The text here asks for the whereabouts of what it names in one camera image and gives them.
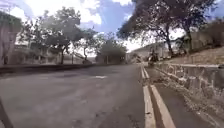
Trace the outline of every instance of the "sunlight patch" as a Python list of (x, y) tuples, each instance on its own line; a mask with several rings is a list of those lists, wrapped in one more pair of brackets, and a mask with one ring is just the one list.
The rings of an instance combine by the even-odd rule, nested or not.
[(107, 78), (107, 76), (95, 76), (94, 78), (97, 78), (97, 79), (104, 79), (104, 78)]

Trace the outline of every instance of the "low wall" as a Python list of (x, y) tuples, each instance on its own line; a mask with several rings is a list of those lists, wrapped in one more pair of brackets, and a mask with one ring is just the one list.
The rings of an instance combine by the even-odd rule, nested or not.
[(21, 73), (41, 73), (41, 72), (52, 72), (60, 70), (72, 70), (79, 68), (87, 68), (93, 66), (90, 65), (32, 65), (32, 66), (6, 66), (0, 68), (0, 76), (4, 74), (21, 74)]
[(157, 63), (155, 68), (182, 84), (196, 96), (217, 101), (224, 108), (223, 66)]

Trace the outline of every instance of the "wall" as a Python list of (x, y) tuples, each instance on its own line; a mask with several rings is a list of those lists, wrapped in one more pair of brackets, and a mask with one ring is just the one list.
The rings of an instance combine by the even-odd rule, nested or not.
[(20, 19), (4, 12), (0, 12), (0, 66), (4, 63), (4, 54), (10, 57), (20, 28)]
[(224, 68), (222, 65), (191, 65), (157, 63), (164, 72), (198, 97), (224, 108)]

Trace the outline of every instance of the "white road marking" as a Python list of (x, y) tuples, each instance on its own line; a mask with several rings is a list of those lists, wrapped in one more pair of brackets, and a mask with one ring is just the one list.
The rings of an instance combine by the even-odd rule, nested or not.
[(142, 78), (145, 79), (145, 72), (143, 70), (143, 67), (141, 66), (141, 73), (142, 73)]
[(143, 87), (145, 101), (145, 128), (156, 128), (155, 115), (152, 107), (152, 99), (148, 86)]
[(152, 92), (156, 98), (157, 105), (159, 107), (163, 124), (166, 128), (176, 128), (174, 125), (173, 119), (169, 113), (169, 110), (167, 109), (167, 106), (165, 105), (162, 97), (160, 96), (158, 90), (156, 89), (155, 85), (151, 85)]
[(104, 79), (104, 78), (107, 78), (107, 76), (94, 76), (94, 78)]
[(147, 73), (147, 71), (145, 70), (144, 67), (143, 67), (143, 71), (144, 71), (144, 73), (145, 73), (146, 78), (149, 79), (149, 74)]

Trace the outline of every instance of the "sidewalk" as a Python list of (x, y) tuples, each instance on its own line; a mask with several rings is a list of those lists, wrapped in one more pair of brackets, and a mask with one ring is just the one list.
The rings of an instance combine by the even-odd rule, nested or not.
[[(158, 71), (154, 69), (146, 69), (149, 74), (149, 86), (154, 85), (158, 90), (165, 106), (168, 109), (168, 113), (171, 116), (171, 120), (173, 121), (176, 128), (213, 128), (214, 126), (210, 123), (204, 121), (201, 117), (197, 115), (194, 111), (192, 111), (187, 104), (185, 103), (184, 97), (178, 92), (173, 90), (172, 88), (166, 86), (166, 82), (164, 76), (161, 76)], [(160, 101), (156, 99), (154, 96), (155, 102), (159, 106)], [(158, 110), (154, 108), (155, 119), (157, 122), (157, 128), (171, 128), (166, 126), (165, 124), (161, 125), (161, 117), (164, 112), (160, 109)]]

